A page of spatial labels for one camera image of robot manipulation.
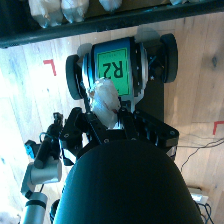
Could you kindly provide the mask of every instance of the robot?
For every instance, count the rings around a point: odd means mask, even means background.
[[[60,181],[60,152],[73,167],[52,205],[52,223],[203,223],[174,163],[179,132],[164,123],[164,83],[175,80],[177,68],[172,34],[153,45],[124,38],[94,45],[83,59],[69,56],[68,88],[86,112],[74,108],[64,126],[55,113],[41,145],[26,144],[35,160],[22,185],[29,201],[21,223],[43,223],[47,198],[34,185]],[[91,111],[87,90],[99,78],[111,79],[118,91],[117,129]]]

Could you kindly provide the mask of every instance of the red tape mark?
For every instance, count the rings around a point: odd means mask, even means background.
[[[54,66],[54,61],[53,61],[53,59],[51,59],[51,60],[44,60],[43,62],[44,62],[45,65],[48,65],[48,64],[51,65],[52,70],[53,70],[53,73],[54,73],[54,76],[56,76],[57,73],[56,73],[56,70],[55,70],[55,66]]]
[[[214,129],[213,129],[213,135],[216,133],[217,125],[218,124],[224,124],[224,121],[216,121],[214,122]]]

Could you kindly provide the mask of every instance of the wooden floor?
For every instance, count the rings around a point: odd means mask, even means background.
[[[65,117],[75,106],[65,79],[65,60],[84,55],[91,44],[136,36],[137,41],[173,33],[179,50],[179,70],[174,83],[165,86],[165,121],[180,131],[176,164],[180,168],[195,150],[224,137],[224,13],[147,24],[129,29],[92,33],[0,50],[0,218],[21,214],[25,199],[20,184],[29,162],[23,147],[38,141],[53,121],[53,112]],[[50,64],[53,59],[56,76]],[[188,186],[200,187],[209,196],[212,218],[224,223],[224,145],[200,149],[183,168]],[[49,207],[60,197],[68,170],[59,184],[46,185]]]

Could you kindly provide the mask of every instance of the black cable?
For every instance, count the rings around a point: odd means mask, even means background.
[[[51,135],[49,135],[49,134],[46,133],[46,132],[41,132],[40,135],[39,135],[40,142],[42,142],[42,139],[41,139],[41,136],[42,136],[42,135],[47,135],[49,138],[51,138],[51,139],[56,139],[56,140],[57,140],[56,137],[51,136]]]
[[[42,186],[41,186],[41,189],[39,191],[40,193],[42,192],[43,188],[44,188],[44,184],[42,184]]]
[[[208,219],[206,220],[206,223],[207,223],[208,220],[210,219],[211,223],[214,224],[214,222],[212,221],[212,218],[211,218],[211,213],[212,213],[211,206],[210,206],[208,203],[206,203],[205,205],[204,205],[204,204],[201,204],[201,203],[198,203],[198,205],[203,206],[203,207],[205,208],[205,211],[206,211],[206,213],[207,213],[207,215],[208,215]],[[207,206],[209,206],[209,208],[211,209],[211,210],[210,210],[210,211],[211,211],[210,214],[209,214],[209,212],[208,212]]]
[[[212,208],[211,208],[211,206],[210,206],[208,203],[206,203],[205,206],[208,206],[208,207],[209,207],[209,211],[210,211],[209,214],[210,214],[210,216],[211,216],[211,214],[212,214]]]
[[[214,148],[214,147],[216,147],[216,146],[218,146],[218,145],[223,144],[224,141],[222,141],[222,140],[224,140],[224,138],[221,138],[221,139],[219,139],[218,141],[215,141],[215,142],[210,142],[210,143],[208,143],[208,144],[205,145],[205,146],[198,147],[198,148],[195,150],[195,152],[193,152],[192,154],[190,154],[190,155],[188,156],[187,160],[186,160],[186,161],[183,163],[183,165],[181,166],[180,172],[182,173],[182,170],[183,170],[184,165],[188,162],[188,160],[190,159],[191,156],[193,156],[194,154],[196,154],[196,153],[198,152],[199,149],[202,149],[202,148]]]
[[[203,217],[203,219],[204,219],[204,223],[206,224],[206,222],[207,222],[206,217],[205,217],[203,214],[201,214],[201,217]]]
[[[224,138],[220,138],[219,140],[215,141],[215,142],[210,142],[208,143],[207,145],[210,145],[210,144],[214,144],[214,143],[217,143],[217,142],[220,142],[224,140]],[[197,149],[197,148],[211,148],[211,146],[185,146],[185,145],[178,145],[178,147],[181,147],[181,148],[191,148],[191,149]]]

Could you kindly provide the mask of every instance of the green screen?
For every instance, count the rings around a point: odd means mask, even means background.
[[[119,96],[129,95],[127,48],[97,54],[99,78],[111,79]]]

